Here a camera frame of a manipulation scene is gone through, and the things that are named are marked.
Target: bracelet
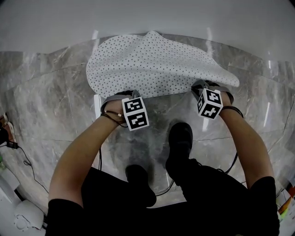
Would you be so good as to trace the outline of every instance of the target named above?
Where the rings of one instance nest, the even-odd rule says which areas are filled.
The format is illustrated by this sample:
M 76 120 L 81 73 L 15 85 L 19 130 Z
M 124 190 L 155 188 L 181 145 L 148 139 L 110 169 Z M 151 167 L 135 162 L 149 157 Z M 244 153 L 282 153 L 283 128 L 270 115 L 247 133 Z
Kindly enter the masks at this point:
M 224 106 L 221 110 L 225 110 L 225 109 L 231 109 L 231 110 L 236 111 L 244 119 L 243 113 L 238 108 L 236 108 L 235 106 Z
M 108 113 L 112 113 L 112 114 L 116 114 L 116 115 L 119 116 L 119 117 L 123 117 L 123 119 L 124 119 L 124 121 L 125 121 L 124 115 L 122 115 L 122 114 L 120 114 L 120 113 L 117 113 L 117 112 L 113 112 L 113 111 L 104 111 L 100 116 L 104 116 L 104 117 L 109 118 L 110 120 L 112 120 L 113 122 L 117 123 L 118 125 L 120 125 L 120 126 L 123 127 L 123 128 L 127 128 L 127 127 L 128 127 L 128 126 L 123 126 L 119 121 L 117 121 L 117 120 L 113 119 L 112 117 L 110 117 L 110 116 L 107 114 L 107 112 L 108 112 Z

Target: floor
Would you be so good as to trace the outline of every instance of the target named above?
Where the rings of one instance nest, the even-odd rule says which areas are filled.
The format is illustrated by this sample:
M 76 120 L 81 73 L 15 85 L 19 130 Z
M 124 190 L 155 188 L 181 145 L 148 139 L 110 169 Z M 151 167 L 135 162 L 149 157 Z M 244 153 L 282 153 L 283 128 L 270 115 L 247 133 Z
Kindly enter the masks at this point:
M 240 87 L 228 86 L 235 97 L 234 105 L 263 138 L 279 190 L 294 175 L 295 63 L 265 61 L 213 41 L 163 36 L 209 52 L 218 64 L 239 78 Z M 94 91 L 88 85 L 85 68 L 93 48 L 106 39 L 50 54 L 0 53 L 0 112 L 8 112 L 36 179 L 47 189 L 61 154 L 95 120 Z M 193 129 L 191 158 L 203 165 L 229 168 L 236 153 L 229 131 L 221 119 L 207 124 L 198 117 L 190 92 L 146 99 L 145 105 L 150 127 L 134 132 L 118 127 L 102 146 L 103 171 L 126 180 L 125 167 L 141 164 L 150 174 L 153 191 L 165 191 L 171 183 L 165 170 L 167 134 L 177 121 L 185 121 Z M 48 194 L 23 164 L 23 153 L 2 147 L 0 154 L 19 179 L 19 191 L 46 212 Z M 94 167 L 98 167 L 97 158 Z M 239 161 L 230 175 L 240 182 L 245 180 Z M 181 201 L 181 189 L 173 185 L 170 192 L 158 197 L 155 207 Z
M 289 0 L 6 0 L 0 6 L 0 51 L 51 53 L 155 30 L 295 62 L 294 22 Z

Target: white dotted cloth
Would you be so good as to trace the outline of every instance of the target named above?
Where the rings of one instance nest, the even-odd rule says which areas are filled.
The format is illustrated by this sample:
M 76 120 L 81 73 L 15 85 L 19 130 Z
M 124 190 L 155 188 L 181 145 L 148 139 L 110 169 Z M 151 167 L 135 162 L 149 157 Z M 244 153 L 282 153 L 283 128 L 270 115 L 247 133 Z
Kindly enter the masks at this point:
M 90 87 L 102 97 L 134 89 L 143 98 L 183 93 L 196 78 L 235 87 L 240 84 L 206 52 L 154 31 L 103 42 L 90 57 L 86 73 Z

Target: cloth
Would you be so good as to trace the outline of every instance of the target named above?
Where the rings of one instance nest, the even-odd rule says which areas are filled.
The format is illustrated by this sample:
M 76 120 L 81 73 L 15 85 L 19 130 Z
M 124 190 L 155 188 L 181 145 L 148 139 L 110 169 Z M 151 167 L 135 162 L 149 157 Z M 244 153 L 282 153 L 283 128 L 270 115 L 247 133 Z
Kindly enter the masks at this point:
M 134 89 L 143 98 L 183 93 L 197 78 L 240 84 L 206 52 L 154 31 L 106 40 L 91 55 L 86 73 L 90 87 L 102 97 Z
M 278 235 L 272 177 L 258 180 L 248 190 L 225 173 L 199 166 L 195 159 L 177 168 L 183 170 L 179 174 L 185 169 L 189 172 L 187 182 L 181 183 L 187 202 L 159 208 L 145 208 L 144 195 L 137 195 L 129 183 L 91 168 L 82 187 L 84 208 L 67 200 L 51 200 L 46 235 L 178 231 L 197 235 Z

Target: marble floor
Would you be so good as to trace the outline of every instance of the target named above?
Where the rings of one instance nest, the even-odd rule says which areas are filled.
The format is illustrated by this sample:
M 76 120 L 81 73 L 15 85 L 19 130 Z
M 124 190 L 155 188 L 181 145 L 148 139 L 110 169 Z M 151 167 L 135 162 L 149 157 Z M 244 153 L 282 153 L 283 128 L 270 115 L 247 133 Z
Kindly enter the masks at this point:
M 216 62 L 236 75 L 240 87 L 230 88 L 234 105 L 261 135 L 270 154 L 277 190 L 294 175 L 295 167 L 295 63 L 265 61 L 240 49 L 203 39 L 163 35 L 208 52 Z M 107 38 L 80 43 L 50 54 L 0 52 L 0 113 L 7 112 L 15 126 L 19 145 L 30 158 L 36 179 L 49 188 L 54 168 L 68 145 L 94 120 L 94 91 L 86 78 L 92 50 Z M 236 150 L 221 119 L 207 124 L 197 116 L 188 92 L 145 100 L 150 127 L 134 132 L 118 127 L 102 146 L 102 170 L 126 180 L 124 169 L 140 164 L 150 175 L 155 193 L 171 183 L 165 170 L 169 128 L 177 121 L 189 123 L 194 143 L 191 158 L 203 165 L 226 170 Z M 18 150 L 2 147 L 5 164 L 19 179 L 19 191 L 47 211 L 48 194 L 23 164 Z M 230 175 L 245 180 L 239 161 Z M 181 189 L 158 197 L 155 207 L 184 201 Z

